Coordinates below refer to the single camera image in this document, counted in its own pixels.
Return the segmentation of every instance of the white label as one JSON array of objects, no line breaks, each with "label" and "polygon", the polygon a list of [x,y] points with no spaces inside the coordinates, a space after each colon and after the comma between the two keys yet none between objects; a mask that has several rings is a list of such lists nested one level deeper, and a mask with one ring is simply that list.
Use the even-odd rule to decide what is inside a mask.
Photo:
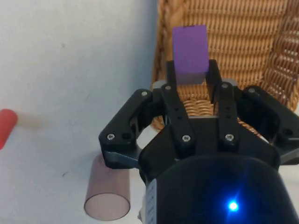
[{"label": "white label", "polygon": [[157,180],[154,179],[146,189],[145,223],[157,224]]}]

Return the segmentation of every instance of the table surface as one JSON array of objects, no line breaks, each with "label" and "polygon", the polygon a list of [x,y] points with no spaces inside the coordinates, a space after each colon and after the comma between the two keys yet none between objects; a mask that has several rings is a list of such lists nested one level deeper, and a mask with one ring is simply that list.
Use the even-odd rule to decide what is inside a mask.
[{"label": "table surface", "polygon": [[[19,121],[0,151],[0,223],[93,224],[83,204],[98,135],[149,88],[156,0],[10,0],[0,7],[0,107]],[[148,128],[144,146],[155,136]],[[298,167],[280,173],[299,210]],[[144,185],[131,170],[137,224]]]}]

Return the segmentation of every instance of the wicker basket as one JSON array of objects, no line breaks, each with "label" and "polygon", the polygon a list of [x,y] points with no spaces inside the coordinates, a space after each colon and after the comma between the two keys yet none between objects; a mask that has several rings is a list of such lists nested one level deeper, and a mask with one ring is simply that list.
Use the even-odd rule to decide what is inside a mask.
[{"label": "wicker basket", "polygon": [[[174,26],[205,24],[223,78],[259,85],[295,110],[299,99],[299,0],[159,0],[152,82],[165,79]],[[187,113],[213,114],[206,84],[179,86]],[[163,128],[160,118],[153,122]]]}]

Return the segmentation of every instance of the bolt head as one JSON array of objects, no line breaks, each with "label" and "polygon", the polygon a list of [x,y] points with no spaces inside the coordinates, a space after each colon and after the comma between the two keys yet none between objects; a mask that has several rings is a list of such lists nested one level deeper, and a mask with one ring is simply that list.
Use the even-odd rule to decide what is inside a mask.
[{"label": "bolt head", "polygon": [[107,135],[107,139],[108,139],[109,141],[113,140],[114,138],[115,138],[115,135],[114,135],[114,134],[109,134],[109,135]]},{"label": "bolt head", "polygon": [[232,134],[227,134],[227,135],[225,135],[225,139],[227,141],[233,141],[235,139],[235,137]]},{"label": "bolt head", "polygon": [[184,135],[184,136],[182,137],[182,140],[183,140],[184,142],[189,142],[189,141],[191,140],[191,137],[190,137],[189,135]]}]

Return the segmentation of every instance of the purple block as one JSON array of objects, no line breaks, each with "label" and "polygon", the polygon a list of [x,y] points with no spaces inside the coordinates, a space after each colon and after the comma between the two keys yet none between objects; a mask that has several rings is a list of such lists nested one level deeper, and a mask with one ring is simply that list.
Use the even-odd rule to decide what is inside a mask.
[{"label": "purple block", "polygon": [[209,70],[206,26],[172,29],[173,60],[177,84],[200,84]]}]

